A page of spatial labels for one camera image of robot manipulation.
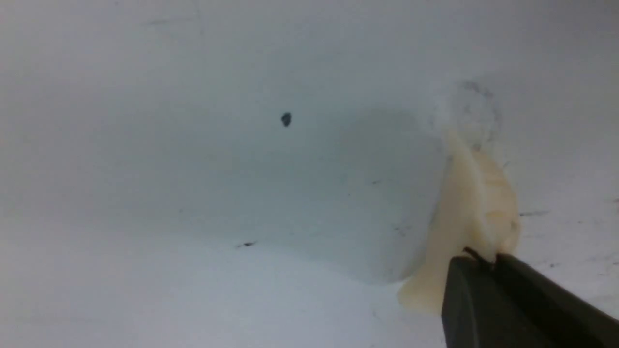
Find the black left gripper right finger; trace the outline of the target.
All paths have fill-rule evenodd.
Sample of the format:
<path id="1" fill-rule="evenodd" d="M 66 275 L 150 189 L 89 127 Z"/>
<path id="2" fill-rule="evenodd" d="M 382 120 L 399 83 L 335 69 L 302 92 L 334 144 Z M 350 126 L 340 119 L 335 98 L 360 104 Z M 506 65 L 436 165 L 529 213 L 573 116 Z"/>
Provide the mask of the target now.
<path id="1" fill-rule="evenodd" d="M 525 317 L 558 348 L 617 348 L 618 320 L 513 255 L 499 254 L 494 279 Z"/>

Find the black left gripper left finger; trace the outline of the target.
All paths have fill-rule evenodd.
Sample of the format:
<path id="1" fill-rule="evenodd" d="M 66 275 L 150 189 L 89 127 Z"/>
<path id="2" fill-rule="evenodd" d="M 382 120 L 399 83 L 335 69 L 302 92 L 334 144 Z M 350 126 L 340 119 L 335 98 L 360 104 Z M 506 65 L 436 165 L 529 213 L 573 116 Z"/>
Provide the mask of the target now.
<path id="1" fill-rule="evenodd" d="M 492 278 L 470 247 L 449 263 L 441 319 L 448 348 L 555 348 Z"/>

